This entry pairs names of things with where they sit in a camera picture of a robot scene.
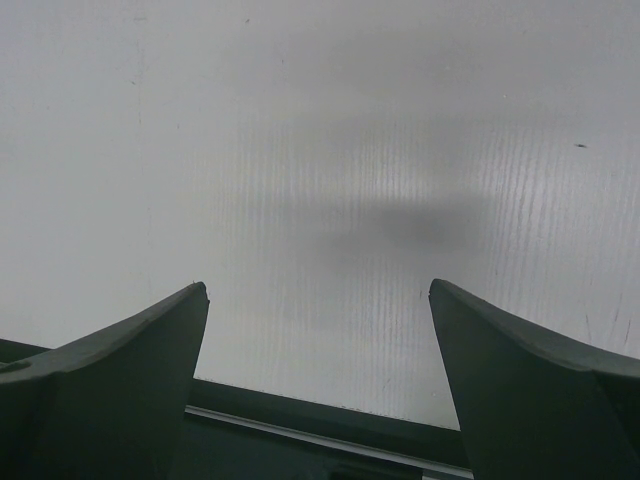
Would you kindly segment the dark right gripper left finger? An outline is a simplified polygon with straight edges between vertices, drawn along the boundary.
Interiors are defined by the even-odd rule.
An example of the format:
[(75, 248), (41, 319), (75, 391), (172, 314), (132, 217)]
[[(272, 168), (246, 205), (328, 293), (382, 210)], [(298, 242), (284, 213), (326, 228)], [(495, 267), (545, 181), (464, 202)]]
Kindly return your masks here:
[(167, 478), (207, 315), (198, 282), (58, 348), (2, 340), (2, 478)]

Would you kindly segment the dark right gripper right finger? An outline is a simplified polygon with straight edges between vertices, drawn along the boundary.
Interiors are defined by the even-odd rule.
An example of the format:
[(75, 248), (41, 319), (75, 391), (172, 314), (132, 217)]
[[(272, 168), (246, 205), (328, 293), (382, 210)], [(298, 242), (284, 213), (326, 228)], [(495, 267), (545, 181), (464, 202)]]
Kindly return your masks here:
[(445, 280), (432, 281), (429, 304), (475, 478), (638, 478), (637, 359)]

